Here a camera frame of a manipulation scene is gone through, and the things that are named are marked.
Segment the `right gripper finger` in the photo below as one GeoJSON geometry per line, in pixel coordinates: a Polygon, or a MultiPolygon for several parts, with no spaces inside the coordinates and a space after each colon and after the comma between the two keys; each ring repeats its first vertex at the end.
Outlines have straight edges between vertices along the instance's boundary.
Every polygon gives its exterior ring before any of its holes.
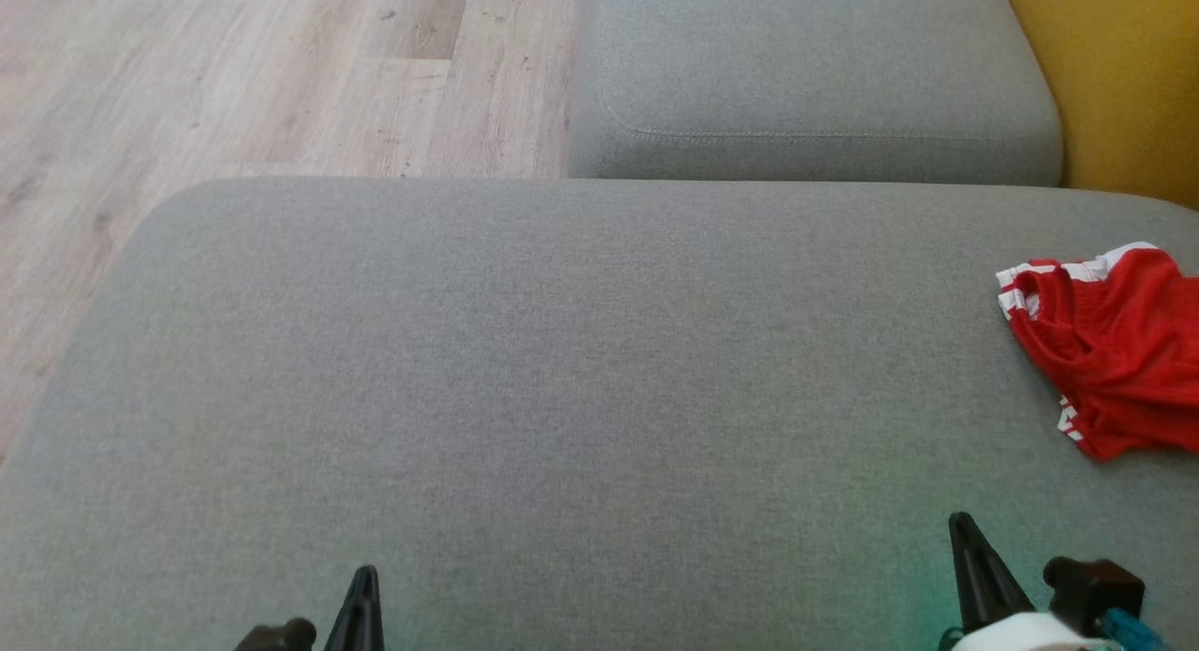
{"type": "Polygon", "coordinates": [[[999,556],[998,551],[993,547],[992,549],[990,574],[993,599],[987,616],[1000,615],[1001,611],[1006,614],[1034,611],[1035,607],[1032,601],[1029,599],[1028,593],[1025,593],[1024,587],[1016,581],[1014,575],[1011,574],[1006,562],[999,556]]]}
{"type": "Polygon", "coordinates": [[[954,511],[950,516],[948,534],[962,629],[972,633],[986,626],[986,616],[992,608],[993,549],[968,511],[954,511]]]}

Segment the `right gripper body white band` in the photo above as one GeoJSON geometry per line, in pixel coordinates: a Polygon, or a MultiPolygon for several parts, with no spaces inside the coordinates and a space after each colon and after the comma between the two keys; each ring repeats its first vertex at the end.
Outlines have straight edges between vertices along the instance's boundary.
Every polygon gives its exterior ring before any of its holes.
{"type": "Polygon", "coordinates": [[[1111,641],[1072,629],[1050,613],[1001,611],[948,629],[948,650],[1111,650],[1111,641]]]}

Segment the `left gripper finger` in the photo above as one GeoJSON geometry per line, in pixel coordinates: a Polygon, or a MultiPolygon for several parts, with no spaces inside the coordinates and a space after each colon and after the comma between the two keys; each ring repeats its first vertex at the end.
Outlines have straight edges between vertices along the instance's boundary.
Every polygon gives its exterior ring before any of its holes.
{"type": "Polygon", "coordinates": [[[363,645],[364,650],[385,650],[381,601],[376,566],[363,567],[363,645]]]}
{"type": "Polygon", "coordinates": [[[324,650],[368,650],[368,566],[360,566],[348,584],[324,650]]]}

